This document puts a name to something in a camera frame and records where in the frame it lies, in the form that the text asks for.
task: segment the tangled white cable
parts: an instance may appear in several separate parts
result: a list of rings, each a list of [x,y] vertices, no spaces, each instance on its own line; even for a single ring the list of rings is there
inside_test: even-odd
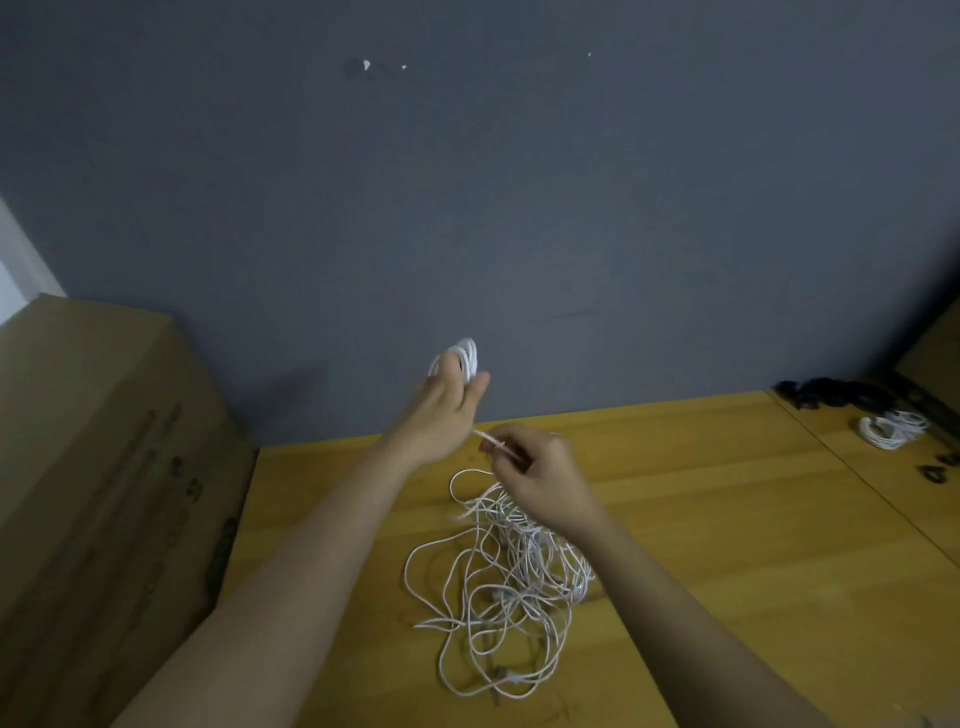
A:
[[[880,417],[864,417],[860,420],[860,436],[880,449],[902,448],[916,440],[930,423],[925,417],[902,409],[892,409]]]
[[[452,351],[461,355],[464,373],[470,380],[476,375],[476,345],[465,339]],[[438,363],[435,361],[431,367],[431,375],[436,374]],[[503,447],[503,443],[487,437]],[[453,486],[465,473],[493,473],[470,469],[450,478],[450,497],[467,509],[458,520],[472,519],[473,526],[455,536],[417,546],[403,567],[403,584],[412,596],[437,614],[417,627],[446,633],[438,657],[438,672],[451,692],[472,697],[493,690],[504,697],[519,699],[533,693],[557,669],[573,618],[573,605],[587,597],[594,574],[575,546],[527,518],[500,483],[494,483],[483,495],[471,500],[457,498]],[[472,545],[457,554],[444,582],[443,608],[410,586],[410,563],[417,553],[470,535]],[[463,578],[459,612],[448,598],[458,573]],[[470,660],[483,683],[472,690],[454,687],[444,669],[450,643],[461,630],[466,630]],[[538,665],[527,671],[505,666],[484,669],[481,661],[495,660],[495,654],[504,646],[511,630],[540,642],[542,659]]]

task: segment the cardboard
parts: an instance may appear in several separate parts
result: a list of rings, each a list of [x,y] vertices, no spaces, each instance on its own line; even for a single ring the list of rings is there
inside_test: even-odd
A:
[[[251,444],[169,317],[52,297],[0,422],[0,724],[109,725],[212,609]]]
[[[960,413],[960,301],[934,322],[895,371]]]

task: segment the left hand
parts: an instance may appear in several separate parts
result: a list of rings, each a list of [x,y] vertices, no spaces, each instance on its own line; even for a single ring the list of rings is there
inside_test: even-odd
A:
[[[489,385],[487,372],[478,372],[465,385],[460,358],[444,353],[437,375],[420,386],[399,424],[385,438],[387,447],[408,458],[414,468],[440,462],[470,435],[477,406]]]

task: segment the forearm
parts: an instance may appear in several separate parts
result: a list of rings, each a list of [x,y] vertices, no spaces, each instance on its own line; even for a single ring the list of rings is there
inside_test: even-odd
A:
[[[682,728],[830,726],[609,515],[576,541]]]
[[[197,630],[118,726],[277,726],[296,719],[356,577],[412,469],[381,441]]]

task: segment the blue-gray wall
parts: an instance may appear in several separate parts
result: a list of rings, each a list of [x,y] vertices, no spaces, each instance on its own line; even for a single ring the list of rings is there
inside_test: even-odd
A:
[[[485,419],[854,375],[958,262],[956,9],[12,0],[0,193],[262,444],[465,335]]]

